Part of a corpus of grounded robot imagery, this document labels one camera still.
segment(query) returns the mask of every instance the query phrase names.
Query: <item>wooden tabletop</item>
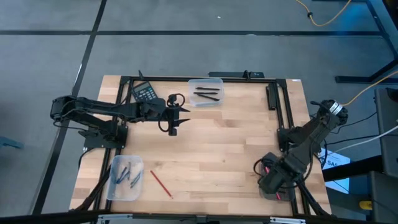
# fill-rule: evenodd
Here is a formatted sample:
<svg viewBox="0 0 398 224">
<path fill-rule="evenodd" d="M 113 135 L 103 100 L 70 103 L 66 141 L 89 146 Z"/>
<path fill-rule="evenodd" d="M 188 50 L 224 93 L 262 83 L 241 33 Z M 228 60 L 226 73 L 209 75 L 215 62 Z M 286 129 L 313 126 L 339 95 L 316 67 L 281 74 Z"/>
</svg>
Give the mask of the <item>wooden tabletop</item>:
<svg viewBox="0 0 398 224">
<path fill-rule="evenodd" d="M 120 76 L 103 78 L 98 100 L 114 103 Z M 294 123 L 309 120 L 300 80 L 286 80 Z M 141 156 L 144 184 L 141 196 L 133 202 L 114 201 L 114 212 L 177 213 L 209 215 L 292 215 L 289 202 L 260 196 L 252 167 L 268 152 L 279 155 L 275 111 L 269 111 L 266 84 L 224 83 L 224 102 L 219 106 L 193 107 L 186 82 L 151 82 L 158 97 L 172 93 L 187 96 L 180 118 L 190 118 L 171 137 L 159 130 L 156 122 L 128 124 L 129 132 L 122 155 Z M 104 149 L 84 156 L 77 176 L 70 208 L 79 206 L 98 182 Z M 150 174 L 153 170 L 168 188 L 171 199 Z M 306 180 L 314 198 L 330 212 L 322 170 L 317 160 Z M 104 208 L 106 187 L 102 195 Z M 299 212 L 300 193 L 296 190 Z"/>
</svg>

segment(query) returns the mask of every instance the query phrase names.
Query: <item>floor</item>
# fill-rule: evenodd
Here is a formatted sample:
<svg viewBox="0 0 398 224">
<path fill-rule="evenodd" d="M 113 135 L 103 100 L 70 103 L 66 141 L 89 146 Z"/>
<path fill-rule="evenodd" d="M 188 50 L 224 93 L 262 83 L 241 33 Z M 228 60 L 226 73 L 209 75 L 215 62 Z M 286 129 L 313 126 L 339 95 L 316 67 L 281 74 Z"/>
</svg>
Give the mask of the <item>floor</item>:
<svg viewBox="0 0 398 224">
<path fill-rule="evenodd" d="M 393 43 L 398 43 L 387 12 L 379 1 L 371 1 Z M 303 2 L 320 22 L 344 5 Z M 91 30 L 100 4 L 101 0 L 2 0 L 0 30 Z M 376 31 L 377 26 L 363 3 L 352 3 L 335 22 L 317 28 L 293 0 L 108 0 L 99 30 Z M 0 35 L 0 136 L 25 144 L 23 149 L 0 150 L 2 217 L 30 213 L 57 134 L 49 118 L 52 100 L 70 94 L 88 41 L 88 35 Z M 309 101 L 346 102 L 365 87 L 337 84 L 334 76 L 368 76 L 392 59 L 380 37 L 101 35 L 95 39 L 79 95 L 95 99 L 103 75 L 137 75 L 139 69 L 144 75 L 204 77 L 210 71 L 252 70 L 270 78 L 301 79 L 308 109 L 314 113 L 317 107 Z M 375 112 L 373 94 L 367 91 L 348 107 L 349 122 Z M 377 133 L 374 117 L 329 135 L 327 141 Z M 76 131 L 67 132 L 45 213 L 68 210 L 82 145 Z M 372 142 L 342 154 L 356 161 L 380 154 L 380 146 Z M 356 215 L 336 206 L 333 213 Z"/>
</svg>

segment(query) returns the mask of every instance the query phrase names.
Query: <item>yellow cable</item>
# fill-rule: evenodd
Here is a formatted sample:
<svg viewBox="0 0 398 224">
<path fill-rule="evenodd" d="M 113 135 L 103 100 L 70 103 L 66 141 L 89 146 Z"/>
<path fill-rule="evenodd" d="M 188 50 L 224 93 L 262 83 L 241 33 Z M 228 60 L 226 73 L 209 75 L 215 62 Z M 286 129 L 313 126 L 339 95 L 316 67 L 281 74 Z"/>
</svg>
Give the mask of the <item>yellow cable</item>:
<svg viewBox="0 0 398 224">
<path fill-rule="evenodd" d="M 298 3 L 300 3 L 302 6 L 304 6 L 305 10 L 307 10 L 308 13 L 311 12 L 311 11 L 309 10 L 309 8 L 308 8 L 304 3 L 302 3 L 302 2 L 299 1 L 299 0 L 296 0 L 296 1 L 297 1 Z M 328 25 L 329 23 L 333 22 L 338 16 L 340 16 L 340 14 L 341 14 L 342 12 L 344 12 L 344 10 L 347 8 L 348 4 L 349 4 L 351 1 L 352 1 L 352 0 L 348 0 L 348 2 L 346 3 L 346 5 L 340 10 L 340 12 L 338 12 L 338 13 L 337 13 L 331 20 L 329 20 L 328 22 L 326 22 L 326 23 L 324 23 L 324 24 L 317 24 L 317 23 L 313 20 L 312 15 L 310 15 L 311 22 L 312 22 L 314 25 L 316 25 L 317 27 L 323 27 L 323 26 Z"/>
<path fill-rule="evenodd" d="M 390 75 L 380 79 L 379 81 L 377 81 L 376 83 L 373 83 L 372 85 L 369 85 L 368 87 L 366 87 L 364 90 L 360 91 L 356 96 L 354 96 L 354 98 L 352 100 L 350 100 L 348 103 L 342 104 L 342 106 L 348 106 L 350 104 L 352 104 L 352 102 L 357 99 L 362 93 L 364 93 L 366 90 L 374 87 L 375 85 L 379 84 L 380 82 L 383 82 L 384 80 L 390 78 L 391 76 L 395 75 L 396 73 L 398 73 L 398 71 L 394 71 L 393 73 L 391 73 Z"/>
</svg>

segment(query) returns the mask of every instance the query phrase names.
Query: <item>clear plastic container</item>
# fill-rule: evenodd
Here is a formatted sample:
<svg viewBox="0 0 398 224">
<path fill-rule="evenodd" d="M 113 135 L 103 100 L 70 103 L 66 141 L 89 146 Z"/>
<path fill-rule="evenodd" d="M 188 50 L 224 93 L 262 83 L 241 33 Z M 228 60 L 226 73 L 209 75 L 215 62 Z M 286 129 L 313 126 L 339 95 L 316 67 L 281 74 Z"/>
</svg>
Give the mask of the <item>clear plastic container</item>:
<svg viewBox="0 0 398 224">
<path fill-rule="evenodd" d="M 133 201 L 142 190 L 144 163 L 139 156 L 115 156 L 109 175 L 108 200 Z"/>
<path fill-rule="evenodd" d="M 189 86 L 189 97 L 190 104 L 192 106 L 211 106 L 211 105 L 220 105 L 224 100 L 224 88 L 223 88 L 223 80 L 220 78 L 202 78 L 202 79 L 194 79 L 188 81 Z M 205 87 L 205 88 L 216 88 L 219 90 L 197 90 L 197 87 Z M 219 99 L 219 101 L 214 101 L 208 98 L 204 98 L 202 96 L 198 96 L 194 94 L 194 92 L 216 92 L 215 95 L 206 95 L 212 98 Z"/>
</svg>

